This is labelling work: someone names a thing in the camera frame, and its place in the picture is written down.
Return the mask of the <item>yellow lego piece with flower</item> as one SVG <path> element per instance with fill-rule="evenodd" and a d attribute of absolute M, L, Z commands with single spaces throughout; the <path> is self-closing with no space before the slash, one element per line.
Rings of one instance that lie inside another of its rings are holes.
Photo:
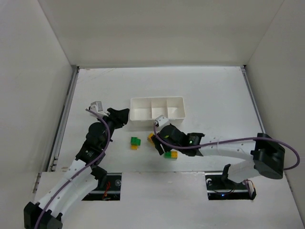
<path fill-rule="evenodd" d="M 155 135 L 153 134 L 153 133 L 150 133 L 149 135 L 148 135 L 148 137 L 147 137 L 147 140 L 150 142 L 150 143 L 152 143 L 152 144 L 154 144 L 154 137 L 155 137 Z"/>

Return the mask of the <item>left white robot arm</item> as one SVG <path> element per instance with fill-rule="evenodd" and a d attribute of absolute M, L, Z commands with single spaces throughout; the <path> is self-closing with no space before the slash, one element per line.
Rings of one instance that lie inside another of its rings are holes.
<path fill-rule="evenodd" d="M 26 229 L 61 229 L 67 215 L 86 195 L 107 180 L 107 171 L 99 167 L 112 141 L 114 130 L 128 123 L 129 109 L 109 108 L 91 124 L 80 151 L 58 183 L 36 202 L 29 202 L 24 210 Z"/>

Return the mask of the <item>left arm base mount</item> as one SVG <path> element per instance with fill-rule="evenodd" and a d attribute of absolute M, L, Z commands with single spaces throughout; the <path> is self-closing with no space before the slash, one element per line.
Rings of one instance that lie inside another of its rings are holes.
<path fill-rule="evenodd" d="M 119 201 L 121 198 L 122 173 L 108 173 L 96 189 L 87 194 L 83 201 Z"/>

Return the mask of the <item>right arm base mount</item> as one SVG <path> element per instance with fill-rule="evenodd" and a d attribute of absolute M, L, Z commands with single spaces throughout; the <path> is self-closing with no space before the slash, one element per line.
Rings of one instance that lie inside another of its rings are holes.
<path fill-rule="evenodd" d="M 208 200 L 254 200 L 257 193 L 251 180 L 235 183 L 222 179 L 222 172 L 205 173 Z"/>

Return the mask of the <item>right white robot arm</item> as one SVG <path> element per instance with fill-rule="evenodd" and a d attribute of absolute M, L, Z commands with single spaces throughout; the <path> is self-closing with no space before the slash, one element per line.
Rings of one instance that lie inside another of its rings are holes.
<path fill-rule="evenodd" d="M 227 164 L 222 173 L 222 182 L 231 187 L 247 179 L 263 176 L 269 179 L 282 179 L 284 173 L 285 149 L 279 141 L 259 133 L 256 137 L 222 140 L 207 137 L 203 133 L 180 131 L 172 124 L 153 124 L 152 141 L 160 155 L 177 150 L 182 154 L 195 156 L 222 156 L 238 158 L 241 162 Z"/>

